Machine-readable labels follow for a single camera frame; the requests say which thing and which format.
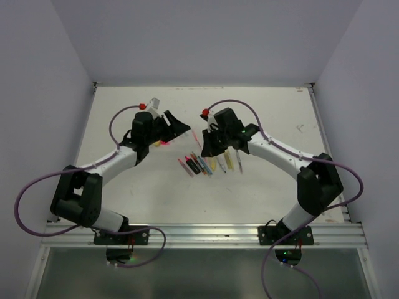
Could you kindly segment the blue capped white pen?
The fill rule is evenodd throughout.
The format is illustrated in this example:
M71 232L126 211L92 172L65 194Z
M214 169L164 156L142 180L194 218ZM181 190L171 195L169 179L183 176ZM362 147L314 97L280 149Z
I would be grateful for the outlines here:
M216 157L216 160L217 160L217 162L218 162L218 164L219 164L219 167L222 169L222 171L223 171L224 173L227 173L226 168L225 168L225 165L224 165L224 163L222 162L221 158L220 158L219 156L217 156L217 157Z

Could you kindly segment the thin yellow pen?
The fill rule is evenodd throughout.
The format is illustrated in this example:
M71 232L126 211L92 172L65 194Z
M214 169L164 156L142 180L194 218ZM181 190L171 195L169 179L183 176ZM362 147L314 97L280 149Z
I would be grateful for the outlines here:
M232 161L231 153L228 149L224 152L224 157L225 157L228 169L231 171L234 171L234 163Z

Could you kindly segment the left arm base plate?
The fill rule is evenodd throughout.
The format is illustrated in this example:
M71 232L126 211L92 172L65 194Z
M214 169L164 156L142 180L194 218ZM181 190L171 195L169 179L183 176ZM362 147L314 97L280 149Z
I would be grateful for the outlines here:
M127 225L121 232L100 230L94 236L95 245L148 245L150 230L145 225Z

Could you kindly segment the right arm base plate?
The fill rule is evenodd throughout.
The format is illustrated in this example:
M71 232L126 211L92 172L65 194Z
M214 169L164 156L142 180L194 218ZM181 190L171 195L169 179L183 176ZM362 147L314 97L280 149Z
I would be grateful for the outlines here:
M259 244L271 245L314 245L314 236L309 226L301 230L288 232L283 227L275 225L261 225L257 228Z

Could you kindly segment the thin orange pen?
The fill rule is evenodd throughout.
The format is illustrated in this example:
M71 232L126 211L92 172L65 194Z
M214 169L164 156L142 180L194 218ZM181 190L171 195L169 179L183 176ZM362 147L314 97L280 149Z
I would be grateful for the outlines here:
M195 133L195 131L193 129L191 129L191 133L192 133L193 138L194 138L196 144L198 145L199 149L201 149L202 148L201 147L201 143L200 143L200 141L199 141L199 139L198 139L198 137L197 137L197 135L196 135L196 133Z

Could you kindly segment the red orange-tipped pen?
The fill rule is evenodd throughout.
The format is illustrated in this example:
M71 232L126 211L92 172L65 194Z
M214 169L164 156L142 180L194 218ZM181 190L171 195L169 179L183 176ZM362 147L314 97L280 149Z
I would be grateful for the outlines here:
M204 175L207 175L207 172L204 170L204 168L202 167L202 165L200 164L200 162L198 161L197 157L195 156L194 153L190 153L191 158L193 159L193 161L196 163L197 167L199 167L199 169L201 170L201 172Z

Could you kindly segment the yellow highlighter pen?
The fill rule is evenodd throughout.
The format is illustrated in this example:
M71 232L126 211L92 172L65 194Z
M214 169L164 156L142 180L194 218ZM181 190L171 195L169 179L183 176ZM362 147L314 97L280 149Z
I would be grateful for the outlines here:
M210 168L211 168L212 172L214 172L216 170L216 159L215 159L215 157L210 157L209 158L209 165L210 165Z

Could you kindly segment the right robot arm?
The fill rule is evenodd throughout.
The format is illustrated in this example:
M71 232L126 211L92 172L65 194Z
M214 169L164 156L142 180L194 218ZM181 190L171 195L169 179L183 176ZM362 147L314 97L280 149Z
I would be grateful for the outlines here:
M300 151L267 137L259 125L243 125L231 108L216 113L205 109L200 117L208 126L202 131L203 157L219 156L232 147L273 164L297 182L297 203L277 223L277 236L283 244L293 244L300 237L298 227L321 215L343 191L329 155L322 153L308 161Z

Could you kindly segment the clear purple pen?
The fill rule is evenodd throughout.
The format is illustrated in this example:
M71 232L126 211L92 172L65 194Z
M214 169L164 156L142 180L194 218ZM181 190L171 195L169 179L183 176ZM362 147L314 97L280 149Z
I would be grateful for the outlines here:
M237 159L237 162L238 162L239 172L240 172L240 174L243 174L243 166L242 166L239 150L236 150L236 159Z

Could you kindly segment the pink clear pen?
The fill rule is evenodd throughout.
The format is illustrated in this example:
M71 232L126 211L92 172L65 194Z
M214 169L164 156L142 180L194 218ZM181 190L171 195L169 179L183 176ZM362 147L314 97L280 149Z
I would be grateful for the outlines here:
M194 177L194 174L191 172L191 170L187 167L187 165L184 163L184 162L182 162L182 160L181 159L179 159L178 158L178 162L179 162L179 164L181 165L181 167L188 173L188 175L191 177L191 178L193 178Z

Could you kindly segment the pale yellow pen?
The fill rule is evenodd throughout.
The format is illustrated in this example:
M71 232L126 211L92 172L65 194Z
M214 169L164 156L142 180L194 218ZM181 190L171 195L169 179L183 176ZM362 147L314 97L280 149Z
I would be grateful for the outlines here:
M225 158L225 161L226 161L227 168L229 170L233 170L233 167L232 167L232 164L231 164L230 154L227 151L225 151L223 155L224 155L224 158Z

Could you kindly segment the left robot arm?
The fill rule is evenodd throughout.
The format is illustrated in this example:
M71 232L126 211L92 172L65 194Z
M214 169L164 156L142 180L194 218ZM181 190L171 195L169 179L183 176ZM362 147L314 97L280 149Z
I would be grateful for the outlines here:
M162 115L142 111L135 114L132 128L117 142L113 153L81 168L66 167L50 205L54 215L82 227L107 231L115 244L124 244L130 236L128 218L102 207L102 189L124 171L139 165L157 141L169 142L190 131L168 110Z

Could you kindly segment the black highlighter body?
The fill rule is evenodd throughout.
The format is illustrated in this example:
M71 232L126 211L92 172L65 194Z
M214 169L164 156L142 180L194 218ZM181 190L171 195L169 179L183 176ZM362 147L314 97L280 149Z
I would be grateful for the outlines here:
M195 174L199 174L201 172L200 168L196 165L192 158L185 156L185 162Z

